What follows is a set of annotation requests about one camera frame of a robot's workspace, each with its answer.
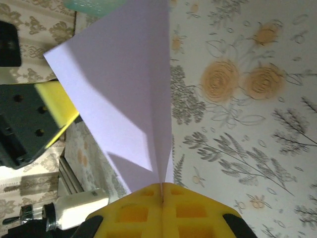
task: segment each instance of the green object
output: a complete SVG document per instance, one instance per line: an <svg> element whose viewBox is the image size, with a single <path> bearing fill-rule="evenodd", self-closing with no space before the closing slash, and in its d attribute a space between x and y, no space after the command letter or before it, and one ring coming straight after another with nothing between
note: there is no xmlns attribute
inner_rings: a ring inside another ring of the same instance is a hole
<svg viewBox="0 0 317 238"><path fill-rule="evenodd" d="M63 0L65 7L74 11L102 17L123 5L126 0Z"/></svg>

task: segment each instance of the beige patterned fabric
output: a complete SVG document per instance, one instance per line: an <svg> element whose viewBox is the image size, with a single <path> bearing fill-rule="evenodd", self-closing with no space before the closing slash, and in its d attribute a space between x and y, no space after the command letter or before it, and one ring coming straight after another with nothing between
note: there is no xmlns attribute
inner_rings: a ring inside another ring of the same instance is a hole
<svg viewBox="0 0 317 238"><path fill-rule="evenodd" d="M22 66L2 68L6 83L41 82L55 78L43 53L73 35L75 12L62 0L1 0L0 20L18 29ZM0 237L18 223L3 226L2 220L19 215L20 207L57 196L58 158L64 149L59 140L34 163L19 170L0 167Z"/></svg>
<svg viewBox="0 0 317 238"><path fill-rule="evenodd" d="M59 140L32 164L18 170L0 167L0 236L19 225L3 226L2 221L18 216L21 206L57 197L58 158L64 147Z"/></svg>
<svg viewBox="0 0 317 238"><path fill-rule="evenodd" d="M84 122L67 129L65 159L85 191L103 188L110 202L126 195L114 170Z"/></svg>
<svg viewBox="0 0 317 238"><path fill-rule="evenodd" d="M73 35L75 13L62 0L1 0L0 20L18 28L22 66L12 68L17 82L41 82L55 78L43 53Z"/></svg>

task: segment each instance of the white bottle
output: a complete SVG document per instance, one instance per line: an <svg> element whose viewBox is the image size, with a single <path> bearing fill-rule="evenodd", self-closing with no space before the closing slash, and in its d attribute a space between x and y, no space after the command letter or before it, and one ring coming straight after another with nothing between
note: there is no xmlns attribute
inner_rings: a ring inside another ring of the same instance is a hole
<svg viewBox="0 0 317 238"><path fill-rule="evenodd" d="M107 206L109 198L106 192L99 188L93 191L76 193L60 197L56 202L43 206L43 219L46 230L67 230L84 222L94 211Z"/></svg>

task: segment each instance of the black plastic corner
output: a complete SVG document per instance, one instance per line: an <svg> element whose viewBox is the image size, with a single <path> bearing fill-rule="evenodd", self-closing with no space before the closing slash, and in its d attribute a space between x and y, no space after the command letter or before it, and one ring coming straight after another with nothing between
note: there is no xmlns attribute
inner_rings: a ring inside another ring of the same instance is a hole
<svg viewBox="0 0 317 238"><path fill-rule="evenodd" d="M237 217L233 214L224 214L223 218L237 238L257 238L248 224L241 217Z"/></svg>
<svg viewBox="0 0 317 238"><path fill-rule="evenodd" d="M103 219L102 216L94 216L84 221L71 238L94 238Z"/></svg>
<svg viewBox="0 0 317 238"><path fill-rule="evenodd" d="M13 24L0 21L0 67L22 64L18 31Z"/></svg>

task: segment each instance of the mounting hole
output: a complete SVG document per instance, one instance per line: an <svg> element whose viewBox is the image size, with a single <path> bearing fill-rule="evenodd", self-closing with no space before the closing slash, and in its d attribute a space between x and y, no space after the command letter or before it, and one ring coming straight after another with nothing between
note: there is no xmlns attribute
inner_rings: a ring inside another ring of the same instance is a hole
<svg viewBox="0 0 317 238"><path fill-rule="evenodd" d="M40 114L44 114L47 110L48 110L48 108L45 107L45 106L41 106L41 107L38 108L38 112Z"/></svg>
<svg viewBox="0 0 317 238"><path fill-rule="evenodd" d="M153 196L154 192L152 190L146 189L142 191L142 196Z"/></svg>
<svg viewBox="0 0 317 238"><path fill-rule="evenodd" d="M15 95L14 97L13 97L13 100L15 101L15 102L17 102L17 103L20 103L20 102L22 102L22 100L23 100L23 96L22 95Z"/></svg>
<svg viewBox="0 0 317 238"><path fill-rule="evenodd" d="M180 191L180 190L178 190L178 189L173 188L173 189L171 190L171 194L173 194L173 195L183 195L184 192L183 192L183 191Z"/></svg>
<svg viewBox="0 0 317 238"><path fill-rule="evenodd" d="M36 136L43 136L44 135L44 130L43 129L38 129L35 131Z"/></svg>

